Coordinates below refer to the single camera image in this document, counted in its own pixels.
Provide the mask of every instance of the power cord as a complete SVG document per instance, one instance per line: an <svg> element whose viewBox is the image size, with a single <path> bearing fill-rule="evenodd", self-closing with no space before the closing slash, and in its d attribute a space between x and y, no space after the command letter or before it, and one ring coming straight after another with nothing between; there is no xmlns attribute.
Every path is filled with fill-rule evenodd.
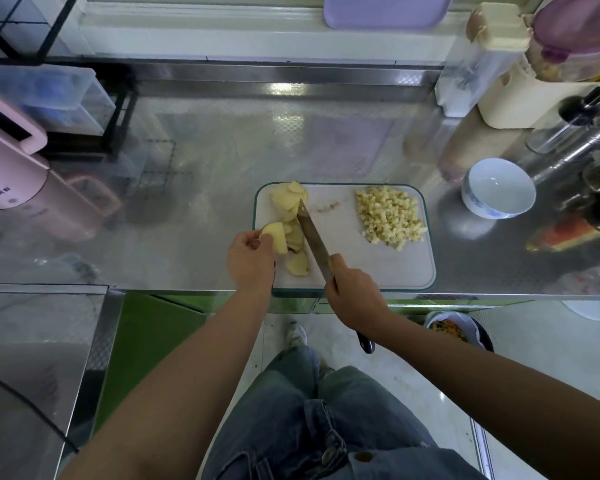
<svg viewBox="0 0 600 480"><path fill-rule="evenodd" d="M21 402L23 402L26 406L29 407L29 409L31 409L36 416L38 416L42 421L44 421L44 423L46 423L46 425L53 429L54 433L56 435L58 435L60 438L62 438L62 441L64 441L65 444L67 444L67 446L69 446L69 448L71 448L71 450L73 450L74 453L78 453L80 450L78 449L78 447L69 439L66 437L66 435L62 432L62 430L60 428L58 428L53 421L51 421L46 414L44 414L42 411L40 411L40 408L37 407L34 403L32 403L26 396L22 395L21 393L19 393L18 391L16 391L16 389L14 389L13 387L11 387L10 385L6 384L5 382L0 380L0 387L3 388L5 391L7 391L8 393L10 393L11 395L16 396L19 400L21 400Z"/></svg>

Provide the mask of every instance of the purple lid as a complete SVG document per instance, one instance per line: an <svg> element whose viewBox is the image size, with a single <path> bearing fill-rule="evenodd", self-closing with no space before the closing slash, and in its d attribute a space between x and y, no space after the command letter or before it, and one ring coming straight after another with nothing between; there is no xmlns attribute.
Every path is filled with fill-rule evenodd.
<svg viewBox="0 0 600 480"><path fill-rule="evenodd" d="M332 29L426 30L442 21L451 0L324 0Z"/></svg>
<svg viewBox="0 0 600 480"><path fill-rule="evenodd" d="M600 53L600 0L554 0L536 14L532 26L543 58L551 62Z"/></svg>

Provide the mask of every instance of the person's left hand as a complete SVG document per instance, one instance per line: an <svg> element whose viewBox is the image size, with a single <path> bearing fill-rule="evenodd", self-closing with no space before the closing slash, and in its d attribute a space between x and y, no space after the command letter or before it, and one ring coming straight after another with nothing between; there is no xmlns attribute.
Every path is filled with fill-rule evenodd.
<svg viewBox="0 0 600 480"><path fill-rule="evenodd" d="M259 230L241 232L229 246L226 266L238 289L270 291L275 272L273 238Z"/></svg>

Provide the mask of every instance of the white cutting board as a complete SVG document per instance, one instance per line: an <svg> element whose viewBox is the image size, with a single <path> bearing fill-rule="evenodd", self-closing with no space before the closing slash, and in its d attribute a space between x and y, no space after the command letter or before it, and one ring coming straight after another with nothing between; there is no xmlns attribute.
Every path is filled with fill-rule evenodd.
<svg viewBox="0 0 600 480"><path fill-rule="evenodd" d="M277 184L267 184L256 194L254 229L262 229L266 224L280 220L269 198ZM423 234L423 241L407 242L400 252L383 242L371 244L362 236L364 227L358 217L356 190L364 190L369 185L302 185L309 192L307 210L329 254L342 254L349 267L360 268L371 275L382 291L424 290L433 285L436 280L436 265L428 231ZM418 217L428 227L421 193L409 185L391 187L416 197ZM305 243L304 248L309 257L309 276L291 275L285 268L286 257L283 257L276 272L274 289L312 291L324 288L324 278L308 243Z"/></svg>

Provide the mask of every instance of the jeans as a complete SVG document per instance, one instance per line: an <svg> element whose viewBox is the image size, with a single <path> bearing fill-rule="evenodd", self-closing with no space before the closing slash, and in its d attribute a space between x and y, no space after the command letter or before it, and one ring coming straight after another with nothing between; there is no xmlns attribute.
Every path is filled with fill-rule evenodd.
<svg viewBox="0 0 600 480"><path fill-rule="evenodd" d="M382 465L369 462L374 455ZM414 455L410 465L445 464L423 478L484 478L456 452L437 448L427 428L374 379L355 367L321 374L316 352L297 346L280 352L240 398L202 478L372 478L387 469L404 477L409 465L401 462ZM372 467L376 475L360 473Z"/></svg>

